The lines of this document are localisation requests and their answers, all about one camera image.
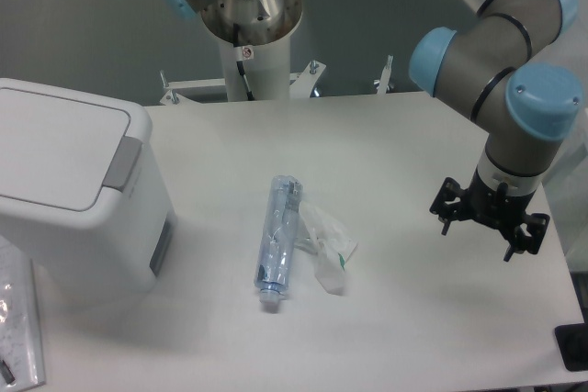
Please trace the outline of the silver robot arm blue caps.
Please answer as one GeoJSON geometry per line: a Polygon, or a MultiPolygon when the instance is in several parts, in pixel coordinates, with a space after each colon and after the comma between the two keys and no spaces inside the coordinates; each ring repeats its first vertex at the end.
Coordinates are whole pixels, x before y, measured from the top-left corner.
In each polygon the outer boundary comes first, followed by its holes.
{"type": "Polygon", "coordinates": [[[550,217],[526,209],[584,105],[579,79],[536,56],[571,26],[578,1],[463,1],[478,24],[428,32],[409,75],[488,139],[469,186],[447,178],[430,210],[445,227],[472,220],[499,231],[508,255],[535,254],[550,217]]]}

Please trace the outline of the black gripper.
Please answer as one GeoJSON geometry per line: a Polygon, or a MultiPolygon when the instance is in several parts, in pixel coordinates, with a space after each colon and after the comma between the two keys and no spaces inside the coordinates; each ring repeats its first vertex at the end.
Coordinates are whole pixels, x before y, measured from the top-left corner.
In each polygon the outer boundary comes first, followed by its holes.
{"type": "Polygon", "coordinates": [[[509,186],[500,183],[496,189],[487,186],[478,171],[474,172],[468,189],[447,177],[441,185],[429,211],[443,224],[446,236],[454,221],[473,220],[503,232],[508,248],[503,260],[509,262],[515,254],[537,255],[545,238],[550,215],[527,213],[534,195],[511,196],[509,186]]]}

